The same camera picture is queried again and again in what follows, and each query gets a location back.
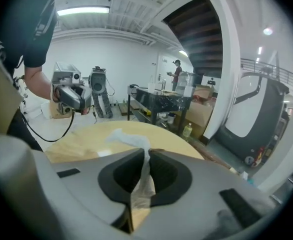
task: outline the black t-shirt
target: black t-shirt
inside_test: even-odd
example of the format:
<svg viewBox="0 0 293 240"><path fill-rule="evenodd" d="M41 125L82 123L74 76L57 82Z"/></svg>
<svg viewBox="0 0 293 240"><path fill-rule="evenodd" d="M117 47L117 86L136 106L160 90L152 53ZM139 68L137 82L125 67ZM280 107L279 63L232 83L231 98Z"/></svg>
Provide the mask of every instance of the black t-shirt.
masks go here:
<svg viewBox="0 0 293 240"><path fill-rule="evenodd" d="M0 59L13 76L23 56L28 68L42 66L57 23L54 0L14 0L0 25Z"/></svg>

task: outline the red shirt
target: red shirt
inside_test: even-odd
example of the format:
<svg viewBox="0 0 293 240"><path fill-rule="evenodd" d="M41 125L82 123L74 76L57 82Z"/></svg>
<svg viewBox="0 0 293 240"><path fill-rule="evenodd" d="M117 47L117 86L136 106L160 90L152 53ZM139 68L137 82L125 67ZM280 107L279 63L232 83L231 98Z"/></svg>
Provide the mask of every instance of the red shirt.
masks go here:
<svg viewBox="0 0 293 240"><path fill-rule="evenodd" d="M175 76L175 77L173 78L173 82L174 82L174 83L177 83L177 82L178 82L178 80L179 80L179 75L180 75L181 72L182 72L182 68L181 68L180 66L178 66L178 67L176 68L175 72L174 72L174 75L177 75L177 76Z"/></svg>

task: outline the gray floor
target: gray floor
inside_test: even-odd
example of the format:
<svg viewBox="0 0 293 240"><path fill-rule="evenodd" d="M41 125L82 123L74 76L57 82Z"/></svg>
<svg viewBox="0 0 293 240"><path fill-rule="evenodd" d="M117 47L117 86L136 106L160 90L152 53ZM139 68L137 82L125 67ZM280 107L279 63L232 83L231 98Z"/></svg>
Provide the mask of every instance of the gray floor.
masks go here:
<svg viewBox="0 0 293 240"><path fill-rule="evenodd" d="M243 173L244 171L247 172L249 177L252 177L261 168L261 165L254 168L247 166L235 154L219 144L215 139L212 139L205 148L222 159L229 166L233 167L239 173Z"/></svg>
<svg viewBox="0 0 293 240"><path fill-rule="evenodd" d="M127 116L122 116L120 113L120 110L117 106L113 106L112 108L113 112L113 118L98 118L97 116L97 122L96 119L93 116L93 113L90 112L87 115L80 115L79 113L76 113L74 116L73 124L71 128L69 129L69 133L76 131L77 129L80 129L82 127L87 127L90 125L102 123L102 122L108 122L108 121L125 121L127 120ZM135 116L130 116L131 121L137 121ZM69 124L70 124L71 118L63 118L63 119L45 119L43 114L40 114L34 119L31 119L29 121L29 124L31 127L44 139L46 140L56 140L60 138L63 133L67 130ZM32 135L36 139L36 141L39 143L43 151L46 151L53 143L52 142L46 142L36 136L32 131Z"/></svg>

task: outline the bottle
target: bottle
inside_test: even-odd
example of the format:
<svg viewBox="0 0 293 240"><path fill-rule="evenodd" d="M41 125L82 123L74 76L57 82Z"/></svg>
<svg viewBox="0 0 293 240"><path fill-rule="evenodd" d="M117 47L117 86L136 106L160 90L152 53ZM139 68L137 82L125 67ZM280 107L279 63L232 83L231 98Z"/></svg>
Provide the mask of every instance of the bottle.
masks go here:
<svg viewBox="0 0 293 240"><path fill-rule="evenodd" d="M183 139L185 140L188 139L190 137L191 132L192 132L192 126L191 126L191 123L189 123L188 125L184 127L184 130L182 132Z"/></svg>

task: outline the ceiling light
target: ceiling light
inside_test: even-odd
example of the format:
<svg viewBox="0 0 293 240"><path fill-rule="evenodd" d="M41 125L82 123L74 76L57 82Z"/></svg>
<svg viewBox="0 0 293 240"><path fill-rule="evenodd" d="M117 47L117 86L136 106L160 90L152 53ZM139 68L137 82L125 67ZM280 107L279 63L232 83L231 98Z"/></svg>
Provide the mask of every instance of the ceiling light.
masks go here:
<svg viewBox="0 0 293 240"><path fill-rule="evenodd" d="M267 28L265 28L265 29L263 30L263 33L264 33L265 35L269 36L269 35L272 35L273 30L272 30L271 28L267 27Z"/></svg>
<svg viewBox="0 0 293 240"><path fill-rule="evenodd" d="M69 14L85 14L85 13L96 13L96 14L108 14L110 12L110 7L108 6L91 6L91 7L75 7L65 10L58 10L57 14L59 16L69 15Z"/></svg>
<svg viewBox="0 0 293 240"><path fill-rule="evenodd" d="M187 55L187 53L186 53L184 50L180 50L179 53L181 53L181 54L183 54L183 55L189 57L189 56Z"/></svg>

